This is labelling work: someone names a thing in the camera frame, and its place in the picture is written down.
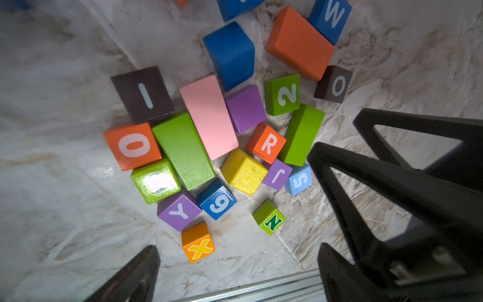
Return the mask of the long orange block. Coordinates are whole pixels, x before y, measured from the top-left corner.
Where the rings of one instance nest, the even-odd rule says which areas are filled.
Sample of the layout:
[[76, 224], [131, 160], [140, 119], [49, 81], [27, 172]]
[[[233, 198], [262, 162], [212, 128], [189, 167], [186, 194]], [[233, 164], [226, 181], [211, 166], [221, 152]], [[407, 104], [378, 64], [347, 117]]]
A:
[[275, 19], [265, 49], [301, 76], [320, 81], [335, 46], [293, 7], [286, 6]]

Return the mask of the long green block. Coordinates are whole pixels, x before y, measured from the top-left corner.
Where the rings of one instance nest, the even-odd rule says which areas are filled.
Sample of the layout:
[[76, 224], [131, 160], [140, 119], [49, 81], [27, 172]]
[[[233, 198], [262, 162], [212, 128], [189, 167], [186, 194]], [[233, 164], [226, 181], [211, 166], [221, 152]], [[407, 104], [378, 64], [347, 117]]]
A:
[[324, 120], [325, 113], [307, 104], [301, 104], [290, 121], [285, 134], [287, 142], [278, 155], [286, 164], [303, 166]]
[[188, 191], [216, 176], [188, 111], [154, 125], [152, 132]]

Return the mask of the blue 7 block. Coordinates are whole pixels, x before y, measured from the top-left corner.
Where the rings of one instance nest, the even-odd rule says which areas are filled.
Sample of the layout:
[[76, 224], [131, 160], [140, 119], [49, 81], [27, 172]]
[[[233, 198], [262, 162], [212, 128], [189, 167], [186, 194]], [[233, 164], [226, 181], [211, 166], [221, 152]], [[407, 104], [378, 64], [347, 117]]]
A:
[[264, 0], [217, 0], [223, 21], [230, 21], [242, 14], [254, 10]]

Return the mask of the light blue 5 block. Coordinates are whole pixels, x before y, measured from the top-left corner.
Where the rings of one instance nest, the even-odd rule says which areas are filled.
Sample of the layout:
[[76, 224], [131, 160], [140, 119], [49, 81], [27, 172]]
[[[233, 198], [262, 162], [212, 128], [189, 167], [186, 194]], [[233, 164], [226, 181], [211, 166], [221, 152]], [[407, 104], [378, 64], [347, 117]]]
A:
[[293, 171], [284, 184], [291, 196], [296, 196], [312, 185], [311, 168], [305, 163], [303, 166], [291, 166]]

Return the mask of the green I block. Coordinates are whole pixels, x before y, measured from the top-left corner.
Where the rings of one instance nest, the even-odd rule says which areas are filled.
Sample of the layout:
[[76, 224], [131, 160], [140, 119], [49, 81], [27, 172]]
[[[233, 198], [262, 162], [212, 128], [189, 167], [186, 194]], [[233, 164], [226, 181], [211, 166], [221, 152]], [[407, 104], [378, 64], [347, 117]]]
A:
[[168, 158], [135, 168], [131, 179], [147, 205], [157, 203], [181, 190], [180, 182]]

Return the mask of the purple Y block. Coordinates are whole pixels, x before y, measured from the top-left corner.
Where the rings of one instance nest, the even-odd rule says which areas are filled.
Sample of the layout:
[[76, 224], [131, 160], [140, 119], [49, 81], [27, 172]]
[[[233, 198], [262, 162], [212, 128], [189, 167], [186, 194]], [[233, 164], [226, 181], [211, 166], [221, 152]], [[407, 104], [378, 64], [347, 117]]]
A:
[[202, 209], [189, 191], [182, 188], [178, 193], [163, 199], [157, 207], [157, 216], [175, 230], [181, 232]]

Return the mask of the long green block left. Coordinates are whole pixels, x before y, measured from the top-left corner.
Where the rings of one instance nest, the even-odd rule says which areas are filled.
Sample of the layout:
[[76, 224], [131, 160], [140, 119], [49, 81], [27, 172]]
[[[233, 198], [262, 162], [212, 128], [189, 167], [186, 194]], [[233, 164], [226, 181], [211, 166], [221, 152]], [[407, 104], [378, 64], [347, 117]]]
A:
[[216, 176], [188, 111], [154, 125], [152, 132], [188, 191]]

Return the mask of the orange X block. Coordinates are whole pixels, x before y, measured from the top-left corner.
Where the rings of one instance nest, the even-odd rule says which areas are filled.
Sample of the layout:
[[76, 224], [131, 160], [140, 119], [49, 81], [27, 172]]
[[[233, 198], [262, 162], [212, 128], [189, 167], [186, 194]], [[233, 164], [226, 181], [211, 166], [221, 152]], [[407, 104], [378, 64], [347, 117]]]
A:
[[181, 239], [182, 248], [191, 264], [216, 252], [215, 244], [206, 222], [182, 231]]

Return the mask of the green N block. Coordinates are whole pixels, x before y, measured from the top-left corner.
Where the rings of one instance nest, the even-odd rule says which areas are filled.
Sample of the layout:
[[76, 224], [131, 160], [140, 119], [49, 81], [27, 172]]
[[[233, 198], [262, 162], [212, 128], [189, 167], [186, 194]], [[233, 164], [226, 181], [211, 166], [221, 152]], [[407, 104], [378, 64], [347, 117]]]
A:
[[252, 216], [257, 225], [269, 235], [273, 235], [286, 222], [286, 217], [270, 200], [266, 200]]

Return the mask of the orange R block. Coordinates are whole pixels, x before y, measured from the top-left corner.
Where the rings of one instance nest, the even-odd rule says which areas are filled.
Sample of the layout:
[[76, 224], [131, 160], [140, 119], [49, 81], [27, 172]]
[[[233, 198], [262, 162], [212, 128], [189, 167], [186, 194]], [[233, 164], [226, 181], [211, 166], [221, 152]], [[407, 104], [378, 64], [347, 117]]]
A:
[[266, 123], [259, 123], [246, 145], [246, 150], [265, 162], [273, 164], [287, 139]]

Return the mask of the green 2 block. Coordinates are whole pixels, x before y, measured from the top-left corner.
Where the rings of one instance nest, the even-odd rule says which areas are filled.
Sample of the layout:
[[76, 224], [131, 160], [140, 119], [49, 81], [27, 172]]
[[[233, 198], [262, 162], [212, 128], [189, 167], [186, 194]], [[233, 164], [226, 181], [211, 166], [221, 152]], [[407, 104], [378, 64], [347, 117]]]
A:
[[286, 75], [264, 82], [267, 113], [279, 116], [299, 109], [300, 75]]

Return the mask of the blue 9 block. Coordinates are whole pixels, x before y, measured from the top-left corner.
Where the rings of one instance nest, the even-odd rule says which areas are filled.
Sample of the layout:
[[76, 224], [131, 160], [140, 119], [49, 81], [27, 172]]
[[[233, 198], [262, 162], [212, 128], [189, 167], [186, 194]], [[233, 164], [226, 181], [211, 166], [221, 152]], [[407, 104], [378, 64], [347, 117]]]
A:
[[216, 178], [197, 195], [197, 203], [212, 219], [218, 220], [236, 204], [236, 198], [220, 178]]

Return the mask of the plain purple block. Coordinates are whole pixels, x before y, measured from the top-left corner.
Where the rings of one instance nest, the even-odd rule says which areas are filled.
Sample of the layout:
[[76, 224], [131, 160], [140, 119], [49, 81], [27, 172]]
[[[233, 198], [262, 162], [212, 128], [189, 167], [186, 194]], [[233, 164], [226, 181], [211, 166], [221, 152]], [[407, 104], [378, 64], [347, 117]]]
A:
[[259, 87], [248, 85], [225, 99], [231, 122], [238, 134], [243, 134], [267, 119]]

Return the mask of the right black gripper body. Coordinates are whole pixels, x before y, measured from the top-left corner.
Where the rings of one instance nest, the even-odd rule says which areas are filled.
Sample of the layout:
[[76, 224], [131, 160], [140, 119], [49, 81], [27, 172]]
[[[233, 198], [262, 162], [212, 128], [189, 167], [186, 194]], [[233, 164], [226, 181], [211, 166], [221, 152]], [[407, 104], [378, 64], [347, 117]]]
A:
[[412, 217], [387, 241], [372, 233], [358, 268], [380, 293], [406, 301], [482, 301], [482, 238], [452, 227], [443, 234]]

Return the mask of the orange 0 block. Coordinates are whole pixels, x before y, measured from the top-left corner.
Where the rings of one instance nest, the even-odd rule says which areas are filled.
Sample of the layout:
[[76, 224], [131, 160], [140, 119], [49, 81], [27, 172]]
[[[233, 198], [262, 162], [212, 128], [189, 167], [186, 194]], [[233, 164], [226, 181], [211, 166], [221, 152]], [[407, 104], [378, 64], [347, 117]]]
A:
[[160, 148], [149, 123], [128, 123], [111, 127], [104, 133], [116, 161], [122, 171], [159, 161]]

